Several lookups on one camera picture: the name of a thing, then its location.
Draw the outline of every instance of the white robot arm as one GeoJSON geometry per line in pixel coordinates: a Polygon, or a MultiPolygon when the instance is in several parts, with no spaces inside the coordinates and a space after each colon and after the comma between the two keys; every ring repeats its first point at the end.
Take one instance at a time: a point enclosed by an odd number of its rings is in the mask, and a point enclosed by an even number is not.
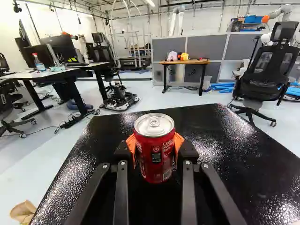
{"type": "MultiPolygon", "coordinates": [[[[279,17],[281,14],[283,14],[282,21],[290,21],[290,16],[292,14],[292,6],[290,4],[285,4],[284,6],[281,6],[280,8],[276,9],[274,12],[271,12],[269,15],[267,15],[267,17],[268,19],[275,19],[279,17]]],[[[263,45],[273,45],[273,42],[270,41],[270,37],[271,37],[271,32],[267,34],[263,34],[261,36],[261,41],[263,45]]]]}
{"type": "Polygon", "coordinates": [[[292,6],[290,4],[285,4],[284,6],[275,10],[274,12],[271,12],[269,14],[269,17],[270,19],[275,19],[283,13],[282,21],[290,21],[291,12],[292,12],[292,6]]]}
{"type": "Polygon", "coordinates": [[[182,22],[183,22],[183,14],[184,14],[184,6],[175,8],[173,10],[172,19],[170,23],[170,29],[169,29],[169,37],[174,35],[175,31],[175,22],[178,15],[178,36],[182,34],[182,22]]]}

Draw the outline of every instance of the can lid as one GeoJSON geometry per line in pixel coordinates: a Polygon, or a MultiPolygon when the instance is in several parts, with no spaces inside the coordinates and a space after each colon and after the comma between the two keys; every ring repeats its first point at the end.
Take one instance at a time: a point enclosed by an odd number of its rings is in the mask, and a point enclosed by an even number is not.
{"type": "Polygon", "coordinates": [[[160,137],[174,128],[174,120],[162,113],[145,114],[135,121],[135,130],[148,137],[160,137]]]}

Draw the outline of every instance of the desk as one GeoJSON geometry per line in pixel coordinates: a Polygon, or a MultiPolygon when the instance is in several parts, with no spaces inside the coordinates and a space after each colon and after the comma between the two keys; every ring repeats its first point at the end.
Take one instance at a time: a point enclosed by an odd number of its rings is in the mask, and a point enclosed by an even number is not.
{"type": "Polygon", "coordinates": [[[107,94],[106,94],[105,86],[104,86],[104,83],[103,83],[103,80],[101,77],[101,74],[102,74],[101,72],[102,72],[103,68],[106,68],[108,66],[108,64],[109,64],[109,62],[93,62],[87,66],[75,66],[75,67],[67,67],[67,68],[81,68],[83,70],[94,70],[102,99],[106,100],[107,94]]]}
{"type": "Polygon", "coordinates": [[[35,82],[67,82],[70,92],[76,102],[79,112],[81,115],[85,115],[88,111],[82,101],[82,98],[78,92],[78,89],[75,85],[76,74],[79,71],[79,68],[71,68],[66,69],[59,72],[42,72],[42,73],[14,73],[10,75],[2,76],[0,79],[11,79],[11,80],[22,80],[24,82],[25,87],[27,88],[29,94],[31,95],[34,103],[37,105],[38,110],[22,117],[22,120],[27,120],[30,117],[37,115],[46,109],[50,109],[53,105],[44,106],[38,94],[34,90],[33,86],[30,83],[30,80],[34,80],[35,82]]]}
{"type": "MultiPolygon", "coordinates": [[[[248,225],[290,225],[300,220],[300,158],[225,106],[209,104],[93,117],[47,190],[31,225],[41,221],[63,224],[96,167],[112,162],[121,140],[132,134],[135,119],[151,112],[171,116],[176,131],[196,147],[198,163],[213,164],[248,225]]],[[[159,186],[141,182],[138,171],[131,178],[131,225],[179,224],[178,183],[159,192],[159,186]]],[[[195,177],[199,209],[203,199],[198,182],[195,177]]],[[[109,184],[105,187],[111,187],[111,192],[105,196],[96,193],[82,224],[112,224],[114,188],[109,184]]],[[[197,213],[200,220],[209,215],[205,210],[197,213]]]]}
{"type": "Polygon", "coordinates": [[[201,81],[200,81],[200,87],[199,87],[199,96],[202,95],[202,87],[203,87],[203,80],[204,80],[204,76],[205,76],[205,69],[206,69],[206,65],[207,64],[210,64],[210,60],[187,60],[187,61],[181,61],[181,60],[178,60],[178,61],[160,61],[159,62],[160,64],[163,64],[164,65],[164,78],[163,78],[163,81],[164,81],[164,89],[162,91],[162,93],[165,93],[169,86],[167,86],[167,67],[169,65],[175,65],[175,64],[200,64],[202,65],[202,74],[201,74],[201,81]]]}

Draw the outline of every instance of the black tabletop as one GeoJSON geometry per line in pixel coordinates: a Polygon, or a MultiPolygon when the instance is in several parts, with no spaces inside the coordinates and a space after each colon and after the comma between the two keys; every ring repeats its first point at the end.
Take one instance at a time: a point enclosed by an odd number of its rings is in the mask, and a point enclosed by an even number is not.
{"type": "MultiPolygon", "coordinates": [[[[214,165],[249,225],[289,225],[300,220],[300,159],[225,106],[210,104],[94,117],[46,192],[31,224],[63,224],[97,165],[111,162],[116,147],[132,134],[134,121],[150,112],[174,119],[176,131],[199,152],[198,163],[214,165]]],[[[181,192],[176,181],[150,186],[138,172],[132,180],[133,185],[128,187],[130,224],[179,224],[181,192]]],[[[195,180],[199,224],[208,224],[199,218],[209,214],[201,208],[203,196],[208,194],[200,191],[200,178],[196,176],[195,180]]],[[[112,183],[108,180],[109,185],[96,194],[83,224],[111,224],[112,183]]]]}

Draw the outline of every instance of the pull tab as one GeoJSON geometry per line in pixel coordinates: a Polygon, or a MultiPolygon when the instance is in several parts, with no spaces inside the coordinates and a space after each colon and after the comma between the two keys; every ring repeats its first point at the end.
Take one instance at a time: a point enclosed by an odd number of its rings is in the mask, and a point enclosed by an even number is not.
{"type": "Polygon", "coordinates": [[[158,117],[157,116],[151,116],[150,117],[150,123],[149,123],[149,125],[152,128],[158,127],[159,126],[158,117]]]}

